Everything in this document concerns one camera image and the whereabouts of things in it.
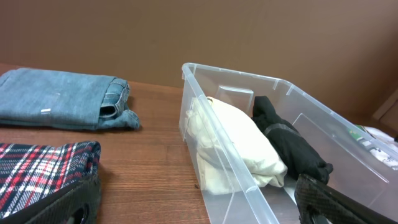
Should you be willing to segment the clear plastic storage bin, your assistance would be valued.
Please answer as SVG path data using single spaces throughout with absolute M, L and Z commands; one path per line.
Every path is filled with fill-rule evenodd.
M 294 198 L 296 183 L 285 178 L 283 187 L 260 188 L 221 127 L 208 97 L 216 98 L 252 115 L 256 96 L 270 99 L 276 113 L 292 124 L 322 159 L 333 165 L 328 185 L 360 204 L 392 220 L 397 219 L 397 171 L 378 161 L 356 142 L 348 130 L 371 136 L 358 129 L 327 106 L 291 82 L 283 79 L 185 63 L 180 112 L 180 132 L 190 151 L 193 166 L 211 223 L 298 223 L 299 211 Z M 198 173 L 195 140 L 185 126 L 186 112 L 198 99 L 210 120 L 211 129 L 221 143 L 239 187 L 230 194 L 213 195 L 203 190 Z

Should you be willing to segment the white printed t-shirt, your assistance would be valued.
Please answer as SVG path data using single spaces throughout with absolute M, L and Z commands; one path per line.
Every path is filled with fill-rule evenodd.
M 388 148 L 393 152 L 397 152 L 397 139 L 394 139 L 377 128 L 362 125 L 356 125 L 356 127 L 370 135 L 371 139 L 366 139 L 362 137 L 359 132 L 349 129 L 348 132 L 351 137 L 378 161 L 392 170 L 397 170 L 397 159 L 393 157 L 390 152 L 386 151 L 386 148 Z

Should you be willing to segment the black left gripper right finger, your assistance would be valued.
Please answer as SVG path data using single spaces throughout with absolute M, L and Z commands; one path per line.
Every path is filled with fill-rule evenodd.
M 299 175 L 294 197 L 301 224 L 397 224 L 307 174 Z

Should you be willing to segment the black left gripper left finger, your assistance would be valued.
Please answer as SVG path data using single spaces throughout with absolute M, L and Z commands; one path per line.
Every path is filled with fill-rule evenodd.
M 100 201 L 101 181 L 91 174 L 1 219 L 1 224 L 95 223 Z

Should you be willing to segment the folded blue denim jeans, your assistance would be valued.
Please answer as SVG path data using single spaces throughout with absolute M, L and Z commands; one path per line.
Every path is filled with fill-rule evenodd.
M 126 80 L 18 68 L 1 75 L 1 123 L 60 129 L 138 129 Z

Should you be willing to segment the black garment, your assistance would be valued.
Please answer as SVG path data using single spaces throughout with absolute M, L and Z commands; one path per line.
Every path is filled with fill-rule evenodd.
M 252 120 L 277 151 L 291 178 L 297 180 L 299 175 L 306 174 L 328 183 L 333 165 L 322 159 L 299 131 L 276 113 L 268 97 L 254 98 Z

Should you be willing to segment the cream cloth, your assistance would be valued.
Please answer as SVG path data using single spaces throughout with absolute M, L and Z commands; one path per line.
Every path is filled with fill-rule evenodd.
M 288 168 L 254 121 L 245 112 L 223 101 L 212 97 L 206 100 L 256 185 L 283 187 Z M 192 108 L 186 115 L 185 126 L 197 149 L 201 188 L 213 195 L 232 193 L 239 187 L 238 181 L 233 177 L 230 165 L 221 164 L 225 161 L 221 143 L 198 99 L 192 101 Z

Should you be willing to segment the folded plaid flannel cloth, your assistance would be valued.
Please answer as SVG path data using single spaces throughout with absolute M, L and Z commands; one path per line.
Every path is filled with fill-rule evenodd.
M 65 186 L 96 174 L 101 146 L 84 141 L 62 146 L 1 144 L 1 218 Z

